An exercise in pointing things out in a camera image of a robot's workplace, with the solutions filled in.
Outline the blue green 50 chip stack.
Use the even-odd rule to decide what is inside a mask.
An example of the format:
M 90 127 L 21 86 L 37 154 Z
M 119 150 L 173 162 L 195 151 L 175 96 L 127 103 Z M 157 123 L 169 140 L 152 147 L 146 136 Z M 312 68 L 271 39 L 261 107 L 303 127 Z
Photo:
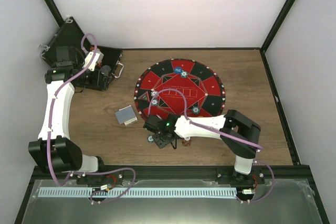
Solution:
M 147 141 L 150 142 L 150 143 L 154 142 L 152 135 L 149 135 L 147 137 Z

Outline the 50 chips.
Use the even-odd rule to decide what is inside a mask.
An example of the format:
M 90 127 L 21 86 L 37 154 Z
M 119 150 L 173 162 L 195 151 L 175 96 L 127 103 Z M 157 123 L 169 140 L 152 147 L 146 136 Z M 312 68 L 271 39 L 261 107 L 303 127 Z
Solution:
M 152 105 L 152 106 L 157 106 L 157 104 L 158 104 L 158 100 L 157 100 L 157 99 L 153 99 L 153 100 L 151 101 L 151 105 Z
M 182 71 L 181 72 L 181 77 L 182 78 L 187 78 L 188 77 L 188 73 L 186 71 Z

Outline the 50 chips mat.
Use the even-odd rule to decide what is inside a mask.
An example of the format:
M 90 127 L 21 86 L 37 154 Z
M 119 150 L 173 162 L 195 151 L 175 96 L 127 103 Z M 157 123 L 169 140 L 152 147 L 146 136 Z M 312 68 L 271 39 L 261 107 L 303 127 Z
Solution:
M 199 110 L 198 107 L 195 106 L 195 107 L 192 108 L 192 112 L 193 112 L 194 114 L 199 114 L 200 110 Z

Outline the blue small blind button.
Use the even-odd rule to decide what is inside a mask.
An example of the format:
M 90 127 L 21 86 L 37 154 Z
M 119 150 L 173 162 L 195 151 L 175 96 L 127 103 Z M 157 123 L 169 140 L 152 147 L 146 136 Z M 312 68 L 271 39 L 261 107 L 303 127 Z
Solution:
M 181 74 L 183 72 L 181 67 L 174 68 L 174 73 Z

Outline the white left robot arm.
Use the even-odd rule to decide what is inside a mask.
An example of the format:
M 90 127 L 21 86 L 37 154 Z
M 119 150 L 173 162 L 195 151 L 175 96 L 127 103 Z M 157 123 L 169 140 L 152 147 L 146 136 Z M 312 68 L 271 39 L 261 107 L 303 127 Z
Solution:
M 113 80 L 112 66 L 104 63 L 99 48 L 81 51 L 59 47 L 57 61 L 45 74 L 47 104 L 43 125 L 36 141 L 29 142 L 28 152 L 43 173 L 89 173 L 95 184 L 102 184 L 107 170 L 98 156 L 85 155 L 70 139 L 69 117 L 76 87 L 105 91 Z

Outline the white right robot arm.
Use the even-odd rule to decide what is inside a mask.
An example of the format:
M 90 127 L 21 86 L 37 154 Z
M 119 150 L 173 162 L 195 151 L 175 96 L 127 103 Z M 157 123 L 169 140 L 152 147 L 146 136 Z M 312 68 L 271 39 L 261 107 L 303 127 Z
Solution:
M 166 119 L 149 115 L 143 127 L 154 133 L 153 142 L 159 148 L 193 137 L 222 140 L 235 154 L 233 177 L 241 184 L 251 179 L 253 161 L 262 150 L 258 144 L 261 127 L 236 110 L 228 110 L 225 115 L 189 119 L 174 114 Z

